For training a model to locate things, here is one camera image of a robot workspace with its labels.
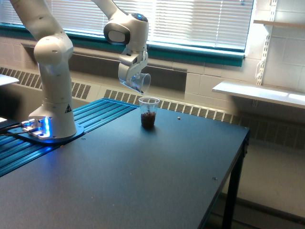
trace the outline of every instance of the plastic cup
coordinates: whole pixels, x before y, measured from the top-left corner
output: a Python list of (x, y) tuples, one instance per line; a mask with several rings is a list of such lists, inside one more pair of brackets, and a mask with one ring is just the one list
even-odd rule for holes
[(130, 79), (120, 79), (120, 83), (141, 94), (145, 94), (151, 85), (151, 75), (138, 73)]
[(139, 99), (139, 102), (141, 108), (141, 124), (145, 129), (151, 129), (154, 126), (160, 99), (142, 97)]

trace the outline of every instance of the table leg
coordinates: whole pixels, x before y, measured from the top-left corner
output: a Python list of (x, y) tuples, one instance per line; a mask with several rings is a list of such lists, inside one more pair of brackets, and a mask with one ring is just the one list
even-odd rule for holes
[(224, 209), (222, 229), (231, 229), (244, 156), (245, 156), (245, 146), (243, 147), (242, 152), (238, 157), (237, 162), (235, 163), (235, 166), (231, 172), (228, 194)]

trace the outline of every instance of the window blinds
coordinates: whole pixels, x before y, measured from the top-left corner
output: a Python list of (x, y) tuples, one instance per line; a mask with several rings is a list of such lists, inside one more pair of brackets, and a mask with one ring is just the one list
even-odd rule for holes
[[(128, 13), (144, 14), (149, 41), (244, 50), (254, 0), (115, 0)], [(46, 0), (67, 31), (102, 35), (107, 17), (90, 0)], [(21, 24), (9, 0), (0, 0), (0, 21)]]

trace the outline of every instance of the shelf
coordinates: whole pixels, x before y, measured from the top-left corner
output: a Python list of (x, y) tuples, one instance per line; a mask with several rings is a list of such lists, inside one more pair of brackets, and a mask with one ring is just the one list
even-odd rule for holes
[(0, 74), (0, 86), (8, 85), (11, 83), (17, 83), (17, 82), (19, 82), (19, 80), (14, 77)]
[(213, 88), (213, 92), (274, 104), (305, 108), (305, 94), (282, 90), (279, 88), (223, 81)]
[(280, 26), (280, 27), (294, 27), (299, 29), (305, 29), (305, 24), (295, 24), (295, 23), (286, 23), (286, 22), (275, 22), (275, 21), (263, 21), (263, 20), (254, 20), (254, 24), (263, 24), (271, 26)]

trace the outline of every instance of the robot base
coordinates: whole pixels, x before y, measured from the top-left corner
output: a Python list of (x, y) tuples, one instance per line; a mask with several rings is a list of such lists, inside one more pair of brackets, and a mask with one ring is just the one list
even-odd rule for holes
[[(9, 130), (9, 133), (13, 134), (13, 133), (18, 133), (18, 132), (22, 132), (23, 129), (22, 128), (15, 128), (15, 129), (11, 129)], [(31, 142), (35, 142), (35, 143), (40, 143), (40, 144), (46, 144), (46, 145), (64, 145), (67, 144), (73, 140), (75, 140), (76, 138), (79, 138), (80, 136), (84, 135), (84, 128), (82, 126), (76, 125), (76, 134), (70, 136), (70, 137), (65, 137), (65, 138), (60, 138), (60, 139), (47, 139), (47, 140), (43, 140), (43, 139), (39, 139), (33, 135), (30, 135), (28, 133), (25, 134), (19, 134), (16, 135), (17, 137), (20, 137), (22, 139), (25, 139), (27, 141), (31, 141)]]

